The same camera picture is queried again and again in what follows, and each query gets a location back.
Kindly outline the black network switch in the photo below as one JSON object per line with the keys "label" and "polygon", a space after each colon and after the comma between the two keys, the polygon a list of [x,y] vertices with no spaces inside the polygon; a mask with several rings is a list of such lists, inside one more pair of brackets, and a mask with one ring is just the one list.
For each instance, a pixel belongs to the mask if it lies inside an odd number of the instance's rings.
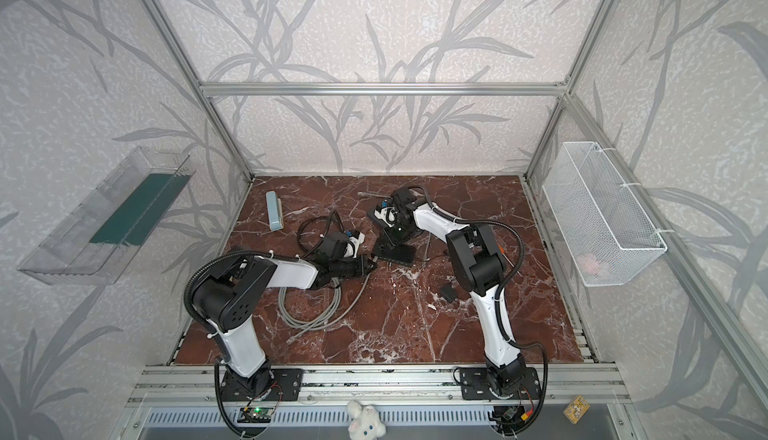
{"label": "black network switch", "polygon": [[411,267],[415,262],[416,249],[405,244],[392,246],[385,239],[379,238],[373,247],[372,255],[379,261]]}

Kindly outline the black power adapter with cable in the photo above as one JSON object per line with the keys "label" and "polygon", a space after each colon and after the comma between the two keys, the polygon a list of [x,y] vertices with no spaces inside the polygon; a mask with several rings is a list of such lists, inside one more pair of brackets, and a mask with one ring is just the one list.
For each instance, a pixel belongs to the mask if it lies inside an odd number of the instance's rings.
{"label": "black power adapter with cable", "polygon": [[456,277],[447,247],[437,242],[428,242],[423,251],[417,254],[417,259],[422,272],[426,274],[428,286],[448,304],[455,302],[458,299]]}

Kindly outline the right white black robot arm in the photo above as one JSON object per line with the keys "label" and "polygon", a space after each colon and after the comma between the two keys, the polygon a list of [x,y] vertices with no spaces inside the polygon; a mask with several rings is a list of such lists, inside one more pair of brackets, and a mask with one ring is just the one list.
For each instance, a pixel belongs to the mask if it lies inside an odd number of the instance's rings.
{"label": "right white black robot arm", "polygon": [[[478,313],[488,384],[496,395],[507,397],[529,372],[523,352],[543,348],[539,343],[515,340],[506,306],[505,288],[522,267],[524,242],[502,222],[457,217],[438,207],[427,191],[415,195],[416,189],[406,186],[394,191],[377,202],[367,217],[391,247],[405,244],[419,232],[445,243],[454,276],[470,294]],[[494,227],[508,231],[517,240],[518,257],[510,270],[506,269],[509,261],[494,236]]]}

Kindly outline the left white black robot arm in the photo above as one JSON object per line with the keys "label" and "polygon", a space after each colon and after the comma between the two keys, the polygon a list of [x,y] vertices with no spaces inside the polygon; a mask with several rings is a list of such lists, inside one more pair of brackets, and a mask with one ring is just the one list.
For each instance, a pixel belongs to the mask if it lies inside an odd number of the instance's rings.
{"label": "left white black robot arm", "polygon": [[211,336],[228,371],[253,381],[269,373],[252,313],[268,289],[320,289],[333,280],[360,278],[376,264],[361,252],[358,230],[332,232],[305,258],[273,252],[233,250],[205,264],[187,282],[187,313]]}

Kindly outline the light blue rectangular block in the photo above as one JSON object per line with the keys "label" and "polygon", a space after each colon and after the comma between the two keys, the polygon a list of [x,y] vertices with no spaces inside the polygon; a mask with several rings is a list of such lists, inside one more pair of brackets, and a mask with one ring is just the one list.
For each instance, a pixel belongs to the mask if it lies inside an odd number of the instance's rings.
{"label": "light blue rectangular block", "polygon": [[284,228],[282,201],[275,191],[268,191],[265,194],[267,207],[268,225],[272,232],[280,231]]}

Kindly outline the white plush toy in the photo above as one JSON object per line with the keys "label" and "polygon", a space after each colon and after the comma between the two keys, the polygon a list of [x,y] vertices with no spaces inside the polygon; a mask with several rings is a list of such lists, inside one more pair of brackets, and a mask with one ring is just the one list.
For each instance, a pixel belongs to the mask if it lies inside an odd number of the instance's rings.
{"label": "white plush toy", "polygon": [[347,404],[347,414],[352,418],[348,427],[351,440],[376,440],[386,435],[386,426],[373,405],[350,401]]}

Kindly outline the green lit controller board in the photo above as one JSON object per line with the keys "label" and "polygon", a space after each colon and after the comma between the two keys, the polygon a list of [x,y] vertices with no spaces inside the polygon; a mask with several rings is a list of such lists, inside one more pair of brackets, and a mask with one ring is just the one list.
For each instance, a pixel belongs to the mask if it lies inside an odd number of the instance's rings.
{"label": "green lit controller board", "polygon": [[272,421],[276,408],[274,406],[248,406],[238,411],[238,424],[268,424]]}

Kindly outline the pink object in basket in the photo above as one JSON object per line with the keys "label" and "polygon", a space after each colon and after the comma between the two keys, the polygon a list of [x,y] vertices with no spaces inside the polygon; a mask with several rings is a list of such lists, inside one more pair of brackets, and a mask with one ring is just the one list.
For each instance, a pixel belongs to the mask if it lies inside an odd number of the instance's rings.
{"label": "pink object in basket", "polygon": [[606,264],[592,253],[579,255],[576,264],[584,276],[601,277],[606,268]]}

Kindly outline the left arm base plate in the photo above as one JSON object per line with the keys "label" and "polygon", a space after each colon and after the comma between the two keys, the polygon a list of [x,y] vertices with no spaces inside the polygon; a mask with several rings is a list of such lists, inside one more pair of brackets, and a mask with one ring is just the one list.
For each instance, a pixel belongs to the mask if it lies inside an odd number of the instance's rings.
{"label": "left arm base plate", "polygon": [[298,400],[303,373],[302,369],[273,369],[264,365],[250,377],[243,377],[226,368],[218,394],[223,402],[294,402]]}

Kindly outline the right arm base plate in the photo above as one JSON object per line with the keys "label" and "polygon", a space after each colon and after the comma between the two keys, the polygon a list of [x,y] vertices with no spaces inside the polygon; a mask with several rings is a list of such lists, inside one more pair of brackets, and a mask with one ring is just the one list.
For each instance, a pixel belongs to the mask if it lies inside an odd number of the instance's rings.
{"label": "right arm base plate", "polygon": [[486,367],[460,367],[454,370],[455,381],[461,388],[463,400],[538,400],[542,393],[542,383],[538,372],[533,367],[526,367],[519,379],[511,387],[503,387],[494,392]]}

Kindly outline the clear acrylic wall shelf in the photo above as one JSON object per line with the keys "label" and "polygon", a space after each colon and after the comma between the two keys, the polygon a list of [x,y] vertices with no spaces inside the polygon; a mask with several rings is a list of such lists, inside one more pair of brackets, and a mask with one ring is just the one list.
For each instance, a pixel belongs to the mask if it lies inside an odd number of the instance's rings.
{"label": "clear acrylic wall shelf", "polygon": [[189,154],[135,148],[18,270],[46,285],[116,283],[195,173]]}

